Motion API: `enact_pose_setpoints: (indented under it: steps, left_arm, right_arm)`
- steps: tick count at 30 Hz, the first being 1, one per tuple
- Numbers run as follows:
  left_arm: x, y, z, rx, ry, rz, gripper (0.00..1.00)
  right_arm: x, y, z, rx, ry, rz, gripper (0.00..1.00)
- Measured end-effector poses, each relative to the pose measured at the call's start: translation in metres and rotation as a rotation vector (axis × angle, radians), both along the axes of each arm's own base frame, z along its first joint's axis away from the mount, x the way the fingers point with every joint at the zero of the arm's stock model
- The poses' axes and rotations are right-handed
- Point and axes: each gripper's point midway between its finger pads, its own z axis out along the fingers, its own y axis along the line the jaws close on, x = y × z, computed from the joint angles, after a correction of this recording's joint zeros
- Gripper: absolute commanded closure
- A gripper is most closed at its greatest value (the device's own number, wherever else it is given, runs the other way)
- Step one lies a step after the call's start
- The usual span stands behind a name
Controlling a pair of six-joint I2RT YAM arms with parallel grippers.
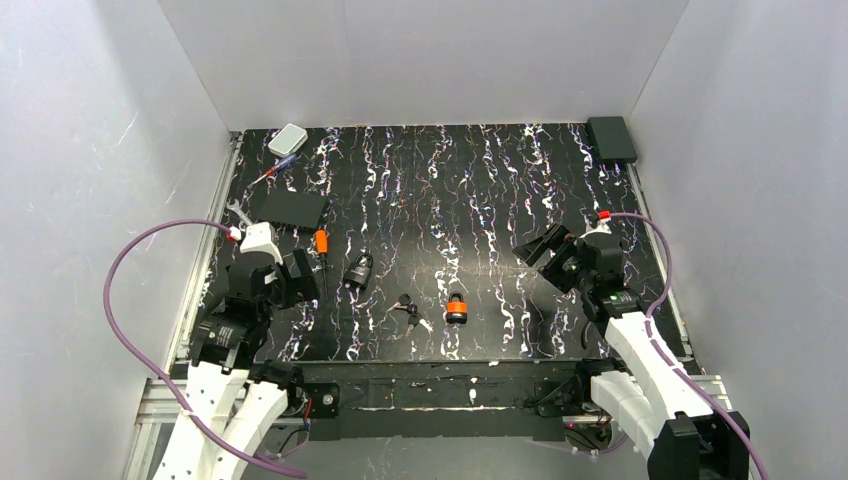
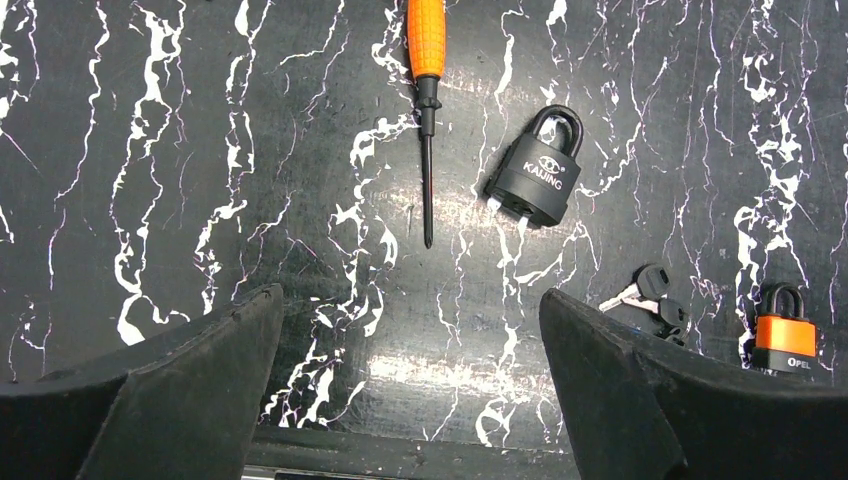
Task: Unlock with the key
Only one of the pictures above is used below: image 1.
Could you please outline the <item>black keys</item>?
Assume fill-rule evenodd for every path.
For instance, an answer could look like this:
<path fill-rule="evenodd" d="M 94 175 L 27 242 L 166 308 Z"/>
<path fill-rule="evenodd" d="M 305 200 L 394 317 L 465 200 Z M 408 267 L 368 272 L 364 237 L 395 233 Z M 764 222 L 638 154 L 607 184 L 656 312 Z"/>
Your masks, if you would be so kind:
<path fill-rule="evenodd" d="M 428 333 L 432 333 L 434 330 L 433 325 L 430 323 L 429 320 L 423 317 L 422 313 L 419 310 L 419 307 L 412 301 L 412 297 L 409 294 L 401 294 L 398 299 L 388 308 L 387 313 L 404 313 L 406 315 L 406 337 L 410 336 L 412 332 L 419 326 L 422 326 L 423 329 Z"/>

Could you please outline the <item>orange black padlock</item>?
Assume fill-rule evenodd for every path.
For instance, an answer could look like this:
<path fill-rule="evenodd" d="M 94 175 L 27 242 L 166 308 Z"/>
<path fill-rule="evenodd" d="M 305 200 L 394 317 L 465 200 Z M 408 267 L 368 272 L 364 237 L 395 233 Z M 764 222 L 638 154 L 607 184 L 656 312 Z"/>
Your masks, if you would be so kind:
<path fill-rule="evenodd" d="M 465 325 L 468 321 L 468 307 L 460 292 L 449 295 L 445 309 L 445 321 L 450 325 Z"/>

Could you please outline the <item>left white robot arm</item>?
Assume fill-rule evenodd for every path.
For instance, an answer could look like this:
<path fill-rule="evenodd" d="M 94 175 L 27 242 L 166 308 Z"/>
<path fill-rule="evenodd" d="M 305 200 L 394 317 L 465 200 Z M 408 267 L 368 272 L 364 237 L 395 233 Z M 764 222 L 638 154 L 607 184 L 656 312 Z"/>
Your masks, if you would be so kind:
<path fill-rule="evenodd" d="M 250 463 L 278 467 L 259 451 L 274 421 L 307 416 L 312 400 L 301 368 L 256 363 L 276 307 L 319 297 L 303 249 L 276 261 L 243 253 L 227 270 L 222 308 L 201 321 L 190 342 L 185 406 L 154 473 L 157 479 L 239 479 Z"/>

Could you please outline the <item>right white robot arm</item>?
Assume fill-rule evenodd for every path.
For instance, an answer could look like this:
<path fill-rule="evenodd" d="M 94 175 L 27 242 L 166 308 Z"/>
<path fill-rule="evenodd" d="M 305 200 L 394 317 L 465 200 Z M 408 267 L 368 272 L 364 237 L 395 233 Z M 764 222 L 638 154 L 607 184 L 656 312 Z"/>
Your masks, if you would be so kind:
<path fill-rule="evenodd" d="M 607 413 L 643 455 L 651 479 L 749 478 L 746 421 L 674 357 L 647 303 L 626 283 L 616 235 L 601 228 L 576 234 L 553 224 L 513 252 L 528 266 L 550 253 L 539 274 L 563 293 L 578 293 L 588 320 L 617 354 L 580 362 L 564 401 L 593 403 Z"/>

